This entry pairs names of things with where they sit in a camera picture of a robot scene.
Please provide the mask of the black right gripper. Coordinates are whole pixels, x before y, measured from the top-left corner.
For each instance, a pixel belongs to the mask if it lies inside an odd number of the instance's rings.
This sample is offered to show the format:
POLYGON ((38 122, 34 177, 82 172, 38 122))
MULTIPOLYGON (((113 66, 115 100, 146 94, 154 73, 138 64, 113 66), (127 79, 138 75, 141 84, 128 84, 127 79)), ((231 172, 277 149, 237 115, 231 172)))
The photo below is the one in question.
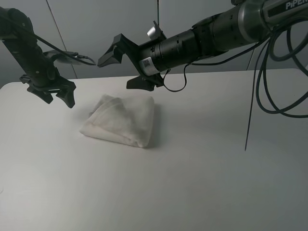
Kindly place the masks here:
POLYGON ((113 45, 98 59, 97 66, 120 64, 125 54, 139 73, 138 77, 127 82, 126 89, 153 91, 154 87, 163 86, 163 78, 154 65, 153 57, 151 57, 152 51, 155 50, 155 46, 159 42, 158 40, 150 40, 139 46, 123 34, 119 34, 114 37, 113 45))

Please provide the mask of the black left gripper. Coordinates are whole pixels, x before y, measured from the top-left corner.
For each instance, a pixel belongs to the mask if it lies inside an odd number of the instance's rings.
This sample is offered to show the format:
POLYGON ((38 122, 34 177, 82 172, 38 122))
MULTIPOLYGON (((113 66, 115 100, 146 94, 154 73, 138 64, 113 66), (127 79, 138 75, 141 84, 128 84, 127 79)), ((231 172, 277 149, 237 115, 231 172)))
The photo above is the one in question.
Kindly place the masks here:
POLYGON ((56 93, 56 97, 61 99, 69 108, 75 106, 74 90, 76 86, 74 82, 60 76, 58 70, 47 71, 45 74, 36 73, 33 76, 24 74, 19 79, 23 84, 28 85, 28 92, 38 96, 47 104, 53 101, 50 94, 56 93))

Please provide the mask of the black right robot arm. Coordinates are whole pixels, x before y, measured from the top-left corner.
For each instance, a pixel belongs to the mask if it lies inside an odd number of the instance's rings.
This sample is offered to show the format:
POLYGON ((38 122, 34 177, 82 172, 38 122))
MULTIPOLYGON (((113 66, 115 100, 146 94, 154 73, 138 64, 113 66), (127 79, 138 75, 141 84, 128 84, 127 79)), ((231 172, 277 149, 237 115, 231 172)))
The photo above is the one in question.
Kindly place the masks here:
POLYGON ((119 34, 98 60, 98 67, 119 64, 127 55, 139 73, 127 82, 127 88, 153 91, 164 85, 161 72, 262 42, 272 28, 307 13, 305 0, 245 0, 170 38, 158 25, 148 31, 150 40, 142 45, 119 34))

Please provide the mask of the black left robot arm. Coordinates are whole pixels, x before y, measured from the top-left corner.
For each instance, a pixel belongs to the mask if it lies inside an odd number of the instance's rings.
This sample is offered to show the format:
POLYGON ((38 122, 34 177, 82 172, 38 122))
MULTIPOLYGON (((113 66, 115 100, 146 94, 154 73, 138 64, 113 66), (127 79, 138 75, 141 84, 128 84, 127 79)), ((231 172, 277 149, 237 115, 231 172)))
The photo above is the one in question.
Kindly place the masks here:
POLYGON ((43 52, 31 20, 15 8, 0 9, 0 40, 24 70, 25 74, 20 77, 20 81, 29 85, 28 92, 48 104, 53 101, 52 94, 55 93, 69 108, 73 108, 76 86, 60 75, 54 61, 69 63, 66 57, 76 55, 75 52, 55 49, 43 52))

